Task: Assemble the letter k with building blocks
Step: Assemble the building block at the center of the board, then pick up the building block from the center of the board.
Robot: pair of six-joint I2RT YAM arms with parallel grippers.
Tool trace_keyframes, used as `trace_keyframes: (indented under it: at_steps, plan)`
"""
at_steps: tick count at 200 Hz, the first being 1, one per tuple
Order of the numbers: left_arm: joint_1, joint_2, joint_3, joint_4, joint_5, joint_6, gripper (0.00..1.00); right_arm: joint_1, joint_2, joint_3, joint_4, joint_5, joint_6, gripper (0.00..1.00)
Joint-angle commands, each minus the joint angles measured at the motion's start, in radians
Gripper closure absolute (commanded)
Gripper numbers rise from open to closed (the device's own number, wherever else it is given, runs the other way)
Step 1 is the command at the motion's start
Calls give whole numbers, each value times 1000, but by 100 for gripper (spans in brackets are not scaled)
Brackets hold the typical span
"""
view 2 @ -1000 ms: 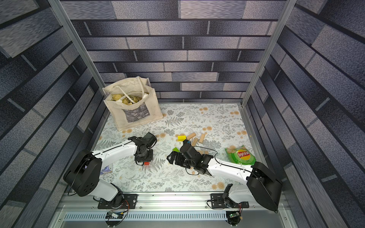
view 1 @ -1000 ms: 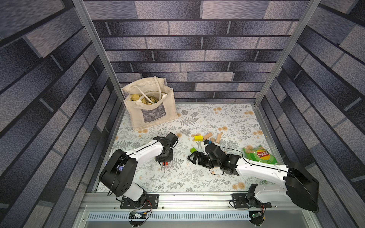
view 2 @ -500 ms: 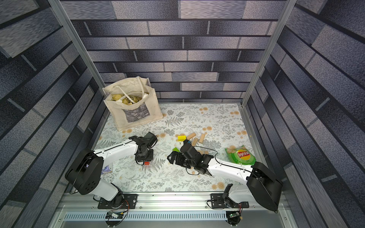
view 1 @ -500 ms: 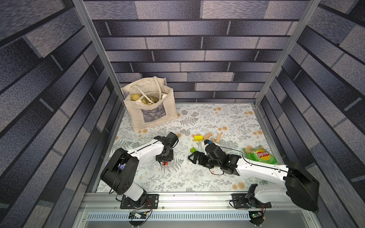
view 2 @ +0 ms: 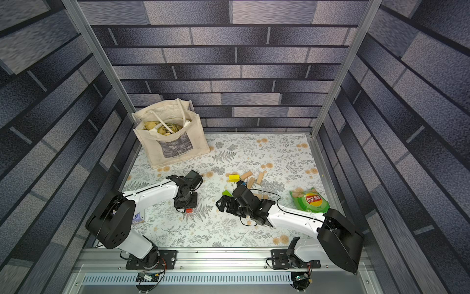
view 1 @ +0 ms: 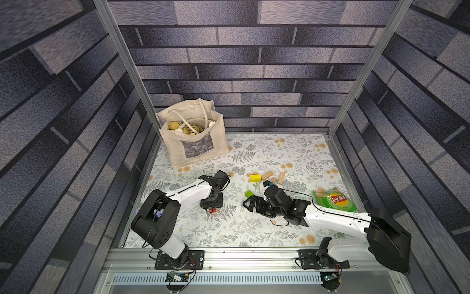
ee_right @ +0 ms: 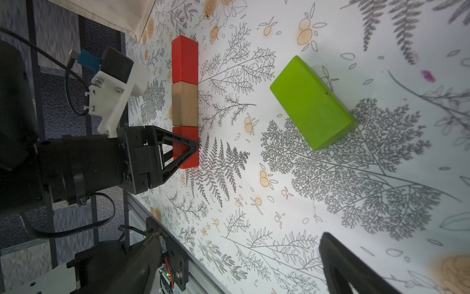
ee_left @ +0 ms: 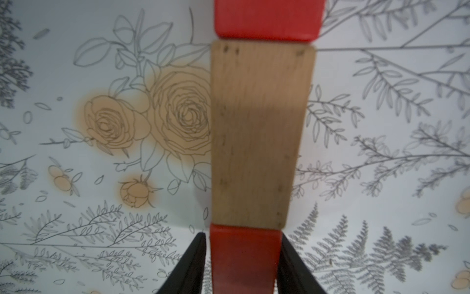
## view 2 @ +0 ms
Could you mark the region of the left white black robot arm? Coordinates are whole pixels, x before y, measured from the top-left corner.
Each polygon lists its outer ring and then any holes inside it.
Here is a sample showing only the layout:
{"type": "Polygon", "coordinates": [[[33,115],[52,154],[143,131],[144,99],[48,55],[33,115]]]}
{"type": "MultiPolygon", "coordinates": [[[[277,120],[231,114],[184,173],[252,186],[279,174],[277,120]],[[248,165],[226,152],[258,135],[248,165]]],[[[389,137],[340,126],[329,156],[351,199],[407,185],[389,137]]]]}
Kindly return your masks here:
{"type": "Polygon", "coordinates": [[[112,190],[100,201],[86,222],[86,229],[107,249],[129,254],[127,269],[150,270],[160,265],[157,245],[132,229],[135,218],[144,218],[147,208],[171,202],[178,213],[197,207],[197,189],[203,178],[196,171],[186,176],[171,175],[165,181],[129,192],[112,190]]]}

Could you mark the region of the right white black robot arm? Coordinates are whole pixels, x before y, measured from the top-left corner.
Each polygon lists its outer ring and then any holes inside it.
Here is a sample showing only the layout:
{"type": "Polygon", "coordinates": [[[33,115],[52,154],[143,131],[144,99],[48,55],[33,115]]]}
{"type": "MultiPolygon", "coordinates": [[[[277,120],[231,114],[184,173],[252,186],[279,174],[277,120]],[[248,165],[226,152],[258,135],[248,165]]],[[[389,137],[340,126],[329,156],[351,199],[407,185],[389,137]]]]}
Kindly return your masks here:
{"type": "Polygon", "coordinates": [[[316,262],[328,258],[337,267],[357,274],[364,246],[364,235],[341,212],[309,213],[279,205],[278,201],[258,198],[243,181],[232,193],[224,192],[216,202],[222,213],[240,219],[249,218],[257,226],[294,230],[307,235],[295,237],[283,254],[273,254],[276,270],[316,268],[316,262]]]}

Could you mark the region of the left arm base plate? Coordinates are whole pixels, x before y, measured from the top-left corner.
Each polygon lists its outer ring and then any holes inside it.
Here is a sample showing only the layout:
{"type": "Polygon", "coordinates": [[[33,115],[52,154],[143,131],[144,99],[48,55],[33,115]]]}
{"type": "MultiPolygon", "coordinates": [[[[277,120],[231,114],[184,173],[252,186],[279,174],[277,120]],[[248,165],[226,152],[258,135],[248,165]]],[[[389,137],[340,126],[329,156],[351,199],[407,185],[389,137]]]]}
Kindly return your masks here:
{"type": "Polygon", "coordinates": [[[177,250],[161,249],[152,249],[149,254],[142,259],[129,254],[126,269],[142,271],[173,270],[175,268],[177,254],[177,250]]]}

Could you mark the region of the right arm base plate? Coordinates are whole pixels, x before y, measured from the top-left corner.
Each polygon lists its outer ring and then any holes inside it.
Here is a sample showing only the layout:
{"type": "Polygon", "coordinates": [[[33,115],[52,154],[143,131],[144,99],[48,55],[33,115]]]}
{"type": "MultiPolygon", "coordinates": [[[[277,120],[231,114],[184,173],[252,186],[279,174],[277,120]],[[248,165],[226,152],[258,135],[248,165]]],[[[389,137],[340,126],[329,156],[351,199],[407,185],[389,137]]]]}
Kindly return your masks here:
{"type": "Polygon", "coordinates": [[[303,262],[294,254],[288,254],[287,249],[273,249],[271,256],[266,259],[266,264],[273,270],[290,270],[290,269],[317,269],[321,268],[319,260],[311,260],[303,262]]]}

